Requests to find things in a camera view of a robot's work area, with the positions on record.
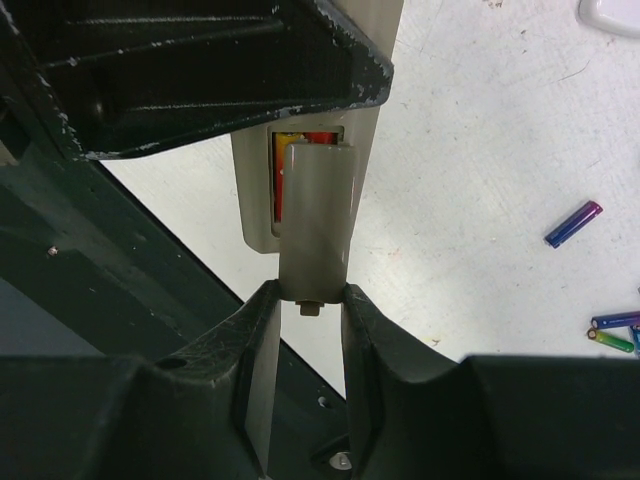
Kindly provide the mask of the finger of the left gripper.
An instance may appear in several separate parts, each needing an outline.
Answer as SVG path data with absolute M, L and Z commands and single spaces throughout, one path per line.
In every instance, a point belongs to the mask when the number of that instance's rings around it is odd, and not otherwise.
M 26 129 L 70 161 L 378 106 L 393 77 L 332 1 L 5 1 L 1 68 Z

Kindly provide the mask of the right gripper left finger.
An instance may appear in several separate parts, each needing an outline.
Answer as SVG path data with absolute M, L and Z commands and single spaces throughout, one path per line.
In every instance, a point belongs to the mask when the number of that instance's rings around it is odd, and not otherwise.
M 173 354 L 5 357 L 5 479 L 262 479 L 280 345 L 280 286 Z

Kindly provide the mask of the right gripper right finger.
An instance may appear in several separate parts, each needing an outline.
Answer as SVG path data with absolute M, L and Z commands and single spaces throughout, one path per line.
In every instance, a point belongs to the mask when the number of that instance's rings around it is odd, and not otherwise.
M 635 360 L 470 356 L 455 362 L 355 285 L 341 338 L 356 479 L 635 479 Z

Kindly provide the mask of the beige remote control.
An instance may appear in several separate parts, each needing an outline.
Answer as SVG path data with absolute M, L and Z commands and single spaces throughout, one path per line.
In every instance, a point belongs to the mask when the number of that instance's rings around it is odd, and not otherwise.
M 350 17 L 381 52 L 391 56 L 402 1 L 338 1 L 336 6 Z M 352 206 L 360 204 L 367 165 L 377 126 L 379 109 L 336 111 L 297 115 L 260 124 L 231 134 L 237 197 L 245 243 L 261 254 L 279 251 L 279 226 L 274 223 L 272 195 L 272 136 L 275 132 L 335 131 L 340 141 L 357 149 L 358 170 Z

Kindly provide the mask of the red yellow battery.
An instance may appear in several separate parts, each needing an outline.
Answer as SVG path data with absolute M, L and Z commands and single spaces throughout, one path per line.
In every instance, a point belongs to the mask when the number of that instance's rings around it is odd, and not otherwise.
M 304 138 L 311 144 L 337 144 L 337 134 L 334 132 L 305 132 Z

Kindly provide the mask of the beige battery cover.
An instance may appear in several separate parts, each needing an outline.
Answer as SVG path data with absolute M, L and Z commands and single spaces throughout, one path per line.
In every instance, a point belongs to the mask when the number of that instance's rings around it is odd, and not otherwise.
M 245 242 L 279 256 L 283 299 L 317 313 L 346 284 L 358 208 L 359 152 L 275 134 L 235 169 Z M 337 392 L 286 342 L 280 344 L 268 474 L 273 479 L 346 479 L 329 460 L 349 449 L 346 407 Z

